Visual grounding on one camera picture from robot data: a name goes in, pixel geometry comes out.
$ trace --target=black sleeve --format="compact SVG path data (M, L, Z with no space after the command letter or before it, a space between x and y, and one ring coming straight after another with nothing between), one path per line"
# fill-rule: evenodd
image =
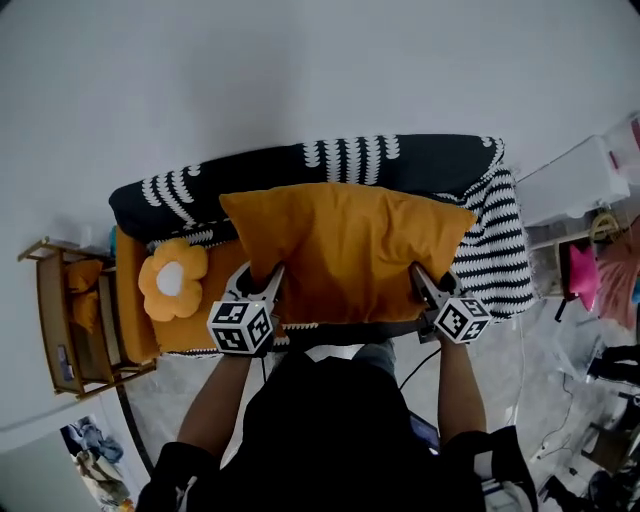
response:
M206 450L184 443L167 443L151 474L151 482L140 493L136 511L205 510L201 498L219 471L220 459Z
M505 502L513 510L538 510L533 480L522 457L515 427L492 434L465 432L442 449L447 472L456 476L458 486L478 510L497 510Z

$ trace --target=orange pillow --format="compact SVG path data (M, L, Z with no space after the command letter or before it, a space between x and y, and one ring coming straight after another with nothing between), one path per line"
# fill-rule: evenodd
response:
M83 293L96 284L102 272L102 262L100 260L74 261L67 265L65 272L69 291Z
M81 325L91 334L98 317L98 292L88 292L71 297L71 321Z
M344 183L226 194L220 203L257 282L284 263L283 323L414 320L423 305L409 266L418 261L439 281L475 222L450 204Z

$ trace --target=black and white blanket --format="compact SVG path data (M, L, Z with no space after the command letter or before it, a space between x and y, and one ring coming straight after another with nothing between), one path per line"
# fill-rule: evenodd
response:
M496 321L534 302L523 227L501 139L469 135L379 135L261 149L170 171L116 190L116 220L150 251L185 237L211 247L237 238L224 193L323 181L377 185L473 211L478 220L452 270Z

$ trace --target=person's left arm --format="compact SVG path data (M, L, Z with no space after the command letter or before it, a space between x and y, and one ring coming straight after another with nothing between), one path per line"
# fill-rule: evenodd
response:
M251 366L246 357L223 356L185 416L177 442L160 453L151 482L136 510L196 510L206 499L208 482L220 470L222 455L235 428L242 392ZM181 508L183 500L186 507Z

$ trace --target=white wall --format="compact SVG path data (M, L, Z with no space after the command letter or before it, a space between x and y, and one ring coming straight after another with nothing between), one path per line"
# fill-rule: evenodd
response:
M59 432L0 455L0 504L7 512L97 512Z
M505 138L526 172L640 107L626 0L13 0L0 15L0 434L51 392L31 263L110 192L259 146Z

